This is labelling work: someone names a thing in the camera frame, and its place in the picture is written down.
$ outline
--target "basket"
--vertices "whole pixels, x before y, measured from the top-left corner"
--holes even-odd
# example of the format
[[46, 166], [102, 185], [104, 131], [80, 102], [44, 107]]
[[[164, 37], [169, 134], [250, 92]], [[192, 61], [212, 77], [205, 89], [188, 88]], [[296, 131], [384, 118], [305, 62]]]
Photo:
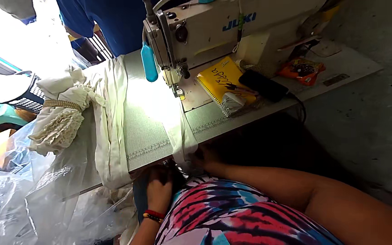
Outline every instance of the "basket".
[[23, 95], [17, 97], [16, 99], [7, 101], [5, 104], [13, 105], [14, 107], [39, 114], [40, 110], [43, 108], [43, 103], [45, 100], [45, 94], [36, 85], [36, 82], [40, 81], [41, 79], [31, 71], [20, 71], [15, 73], [15, 75], [22, 74], [31, 75], [30, 87], [28, 87], [27, 91], [23, 93]]

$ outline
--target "black phone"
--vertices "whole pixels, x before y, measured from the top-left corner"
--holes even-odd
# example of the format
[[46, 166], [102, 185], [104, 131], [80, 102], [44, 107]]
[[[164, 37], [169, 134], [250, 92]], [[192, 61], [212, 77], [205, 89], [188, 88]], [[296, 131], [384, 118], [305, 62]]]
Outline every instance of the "black phone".
[[260, 73], [252, 70], [246, 71], [238, 81], [257, 91], [264, 98], [276, 103], [279, 102], [287, 93], [288, 88], [271, 79], [266, 78]]

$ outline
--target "industrial sewing machine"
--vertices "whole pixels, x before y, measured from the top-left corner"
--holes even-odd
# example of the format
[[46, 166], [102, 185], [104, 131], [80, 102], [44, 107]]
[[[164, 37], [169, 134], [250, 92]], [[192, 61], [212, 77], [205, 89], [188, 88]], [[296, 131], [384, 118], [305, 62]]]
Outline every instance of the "industrial sewing machine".
[[165, 2], [152, 8], [144, 0], [149, 47], [143, 49], [149, 52], [142, 49], [142, 59], [146, 78], [155, 81], [155, 56], [178, 96], [176, 84], [190, 77], [190, 69], [233, 51], [236, 59], [275, 71], [295, 48], [320, 38], [340, 0], [192, 0], [163, 12]]

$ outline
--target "orange snack package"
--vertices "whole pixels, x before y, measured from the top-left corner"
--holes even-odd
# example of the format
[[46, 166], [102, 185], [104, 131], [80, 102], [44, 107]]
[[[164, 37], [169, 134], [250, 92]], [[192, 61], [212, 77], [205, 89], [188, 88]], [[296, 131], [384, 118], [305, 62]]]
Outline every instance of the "orange snack package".
[[326, 68], [323, 63], [296, 58], [283, 64], [277, 74], [286, 78], [297, 79], [303, 85], [313, 86], [315, 80], [317, 80], [317, 75], [324, 70]]

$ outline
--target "spiral notebook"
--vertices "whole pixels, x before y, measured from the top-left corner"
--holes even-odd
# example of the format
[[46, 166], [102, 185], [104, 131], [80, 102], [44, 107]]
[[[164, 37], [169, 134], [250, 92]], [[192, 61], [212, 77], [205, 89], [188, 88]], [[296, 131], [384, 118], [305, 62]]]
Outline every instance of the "spiral notebook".
[[195, 80], [199, 82], [213, 101], [217, 103], [222, 112], [226, 116], [230, 116], [237, 112], [237, 110], [231, 109], [222, 101], [225, 93], [230, 92], [235, 96], [245, 99], [246, 102], [244, 106], [254, 103], [257, 99], [255, 95], [244, 92], [244, 90], [250, 90], [250, 88], [238, 82], [238, 78], [242, 75], [242, 72], [234, 64], [232, 59], [227, 56], [219, 63], [200, 72], [195, 77]]

